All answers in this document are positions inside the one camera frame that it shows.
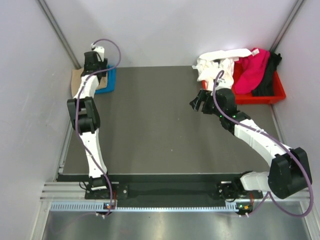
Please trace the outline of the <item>beige t shirt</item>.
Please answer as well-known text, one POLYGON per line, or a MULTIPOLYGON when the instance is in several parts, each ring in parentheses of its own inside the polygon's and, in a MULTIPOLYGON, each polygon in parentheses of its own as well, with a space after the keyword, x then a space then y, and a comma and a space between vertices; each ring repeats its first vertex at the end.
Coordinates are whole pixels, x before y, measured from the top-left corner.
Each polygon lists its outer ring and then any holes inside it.
MULTIPOLYGON (((71 75, 71 95, 72 97, 76 96, 76 93, 79 90, 80 84, 81 84, 81 74, 83 72, 84 68, 80 68, 80 69, 73 69, 72 70, 72 75, 71 75)), ((107 87, 108 84, 108 73, 106 74, 106 76, 103 76, 100 80, 100 83, 98 85, 98 87, 96 88, 96 90, 101 90, 107 87)))

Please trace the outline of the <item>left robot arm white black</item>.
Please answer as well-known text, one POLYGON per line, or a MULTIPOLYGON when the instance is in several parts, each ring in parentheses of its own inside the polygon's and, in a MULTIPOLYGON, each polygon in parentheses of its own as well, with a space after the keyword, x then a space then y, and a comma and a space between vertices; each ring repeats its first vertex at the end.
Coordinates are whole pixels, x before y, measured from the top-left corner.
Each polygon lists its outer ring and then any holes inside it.
POLYGON ((89 168, 86 199, 109 199, 114 191, 113 185, 105 178, 108 169, 99 143, 101 119, 94 101, 96 89, 106 76, 102 71, 107 66, 103 47, 92 47, 91 51, 85 52, 78 91, 67 101, 70 121, 83 144, 89 168))

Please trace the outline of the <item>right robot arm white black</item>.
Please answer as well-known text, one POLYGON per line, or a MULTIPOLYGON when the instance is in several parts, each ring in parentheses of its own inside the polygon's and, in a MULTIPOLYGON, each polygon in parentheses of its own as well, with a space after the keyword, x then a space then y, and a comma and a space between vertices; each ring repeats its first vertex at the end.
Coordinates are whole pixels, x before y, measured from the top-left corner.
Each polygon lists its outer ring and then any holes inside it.
POLYGON ((245 112, 238 110, 235 96, 228 88, 216 92, 201 89, 190 103, 194 111, 219 117, 221 126, 248 144, 268 164, 269 171, 247 171, 233 185, 233 192, 245 198, 251 191, 271 192, 285 199, 312 183, 307 153, 276 143, 270 135, 245 112))

